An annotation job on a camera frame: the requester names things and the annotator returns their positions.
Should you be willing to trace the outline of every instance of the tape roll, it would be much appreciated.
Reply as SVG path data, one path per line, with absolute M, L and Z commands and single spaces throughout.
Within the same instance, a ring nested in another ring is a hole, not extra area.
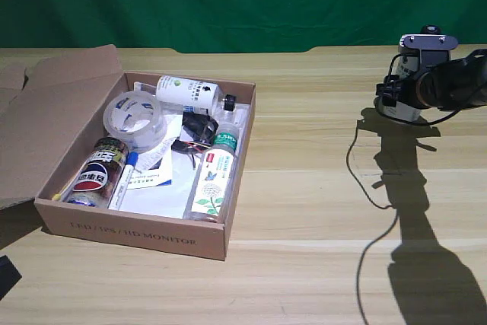
M 146 91 L 129 91 L 113 99 L 103 113 L 108 133 L 141 154 L 157 146 L 166 134 L 161 102 Z

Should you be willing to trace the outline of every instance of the white marker pen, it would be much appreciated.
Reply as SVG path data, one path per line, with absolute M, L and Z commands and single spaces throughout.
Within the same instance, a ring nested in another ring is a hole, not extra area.
M 120 176 L 119 182 L 116 185 L 115 192 L 113 192 L 112 199 L 108 205 L 108 209 L 120 209 L 120 204 L 122 203 L 127 187 L 129 186 L 130 177 L 134 171 L 134 167 L 137 164 L 138 153 L 131 152 L 127 157 L 127 162 L 123 168 L 122 175 Z

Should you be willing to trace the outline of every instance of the blue pen cap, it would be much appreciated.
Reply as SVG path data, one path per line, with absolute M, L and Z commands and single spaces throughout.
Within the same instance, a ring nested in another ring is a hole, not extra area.
M 129 156 L 127 157 L 127 163 L 126 164 L 132 165 L 134 167 L 137 164 L 137 160 L 138 160 L 138 153 L 132 151 L 131 153 L 129 153 Z

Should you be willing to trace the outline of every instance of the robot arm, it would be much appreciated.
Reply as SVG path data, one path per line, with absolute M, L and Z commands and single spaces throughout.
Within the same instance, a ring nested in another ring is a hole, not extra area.
M 453 116 L 461 110 L 487 105 L 487 49 L 450 60 L 450 51 L 457 45 L 457 39 L 441 34 L 436 26 L 425 26 L 421 33 L 402 36 L 389 74 L 382 84 L 377 84 L 377 112 L 410 123 L 421 110 L 432 107 L 453 111 Z M 393 74 L 392 66 L 398 58 Z M 408 113 L 401 116 L 404 110 Z

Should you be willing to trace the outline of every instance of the green screen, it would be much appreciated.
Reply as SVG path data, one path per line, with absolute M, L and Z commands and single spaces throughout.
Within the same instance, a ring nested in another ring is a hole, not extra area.
M 0 47 L 171 47 L 300 52 L 397 44 L 437 24 L 487 43 L 485 0 L 0 0 Z

